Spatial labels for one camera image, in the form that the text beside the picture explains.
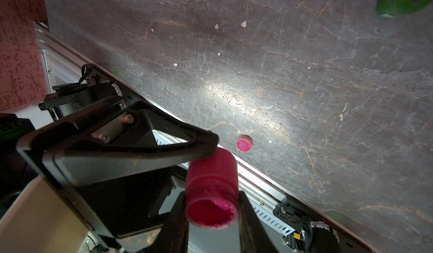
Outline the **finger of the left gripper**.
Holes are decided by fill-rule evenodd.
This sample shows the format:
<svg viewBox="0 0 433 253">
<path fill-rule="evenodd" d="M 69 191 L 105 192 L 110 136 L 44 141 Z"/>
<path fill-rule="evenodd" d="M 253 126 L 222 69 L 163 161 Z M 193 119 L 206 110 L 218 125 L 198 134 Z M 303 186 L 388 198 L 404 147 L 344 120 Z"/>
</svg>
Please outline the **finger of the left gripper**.
<svg viewBox="0 0 433 253">
<path fill-rule="evenodd" d="M 22 137 L 17 151 L 55 186 L 82 187 L 211 156 L 217 134 L 146 100 L 120 109 L 118 96 L 92 103 Z"/>
<path fill-rule="evenodd" d="M 185 181 L 186 169 L 174 166 L 79 187 L 77 191 L 101 221 L 100 236 L 123 238 L 144 231 L 158 216 L 171 191 L 170 178 Z"/>
</svg>

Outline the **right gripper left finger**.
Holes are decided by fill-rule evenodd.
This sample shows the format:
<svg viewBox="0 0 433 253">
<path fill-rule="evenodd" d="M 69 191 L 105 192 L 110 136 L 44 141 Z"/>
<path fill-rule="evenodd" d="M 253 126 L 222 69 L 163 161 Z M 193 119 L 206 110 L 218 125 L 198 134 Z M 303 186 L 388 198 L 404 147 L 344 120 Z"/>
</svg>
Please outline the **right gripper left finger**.
<svg viewBox="0 0 433 253">
<path fill-rule="evenodd" d="M 189 223 L 186 219 L 186 196 L 181 192 L 149 253 L 187 253 Z"/>
</svg>

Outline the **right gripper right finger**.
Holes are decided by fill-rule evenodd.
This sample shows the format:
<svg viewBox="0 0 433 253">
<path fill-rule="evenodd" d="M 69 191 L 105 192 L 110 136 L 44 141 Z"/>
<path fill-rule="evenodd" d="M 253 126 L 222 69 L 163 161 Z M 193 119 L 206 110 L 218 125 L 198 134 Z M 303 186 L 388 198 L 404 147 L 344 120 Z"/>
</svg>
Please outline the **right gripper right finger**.
<svg viewBox="0 0 433 253">
<path fill-rule="evenodd" d="M 278 253 L 243 191 L 238 197 L 238 222 L 242 253 Z"/>
</svg>

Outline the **pink paint jar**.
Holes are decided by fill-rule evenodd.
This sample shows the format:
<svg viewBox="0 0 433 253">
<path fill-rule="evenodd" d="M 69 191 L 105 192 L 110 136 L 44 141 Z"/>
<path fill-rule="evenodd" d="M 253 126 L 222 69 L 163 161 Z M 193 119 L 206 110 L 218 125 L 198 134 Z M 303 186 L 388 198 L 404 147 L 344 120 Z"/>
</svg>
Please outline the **pink paint jar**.
<svg viewBox="0 0 433 253">
<path fill-rule="evenodd" d="M 212 230 L 230 227 L 238 217 L 239 175 L 233 154 L 223 148 L 190 162 L 186 179 L 186 218 Z"/>
</svg>

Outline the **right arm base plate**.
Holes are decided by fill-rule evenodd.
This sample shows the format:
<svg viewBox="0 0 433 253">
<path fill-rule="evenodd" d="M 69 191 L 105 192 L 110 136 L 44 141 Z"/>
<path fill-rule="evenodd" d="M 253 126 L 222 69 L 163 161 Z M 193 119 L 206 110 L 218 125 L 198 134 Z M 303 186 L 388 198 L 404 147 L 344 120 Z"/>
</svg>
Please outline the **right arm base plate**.
<svg viewBox="0 0 433 253">
<path fill-rule="evenodd" d="M 283 235 L 286 246 L 295 253 L 371 253 L 336 222 L 324 217 L 294 197 L 288 197 L 272 210 L 274 216 L 294 229 Z"/>
</svg>

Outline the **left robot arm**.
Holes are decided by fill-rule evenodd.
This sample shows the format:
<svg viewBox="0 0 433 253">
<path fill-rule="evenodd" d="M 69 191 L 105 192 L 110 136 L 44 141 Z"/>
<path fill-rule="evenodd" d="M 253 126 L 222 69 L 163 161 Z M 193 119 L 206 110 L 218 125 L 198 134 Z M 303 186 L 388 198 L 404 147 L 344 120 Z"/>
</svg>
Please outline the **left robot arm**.
<svg viewBox="0 0 433 253">
<path fill-rule="evenodd" d="M 58 85 L 39 108 L 55 120 L 22 136 L 18 153 L 111 239 L 143 232 L 172 168 L 211 156 L 219 142 L 109 82 Z"/>
</svg>

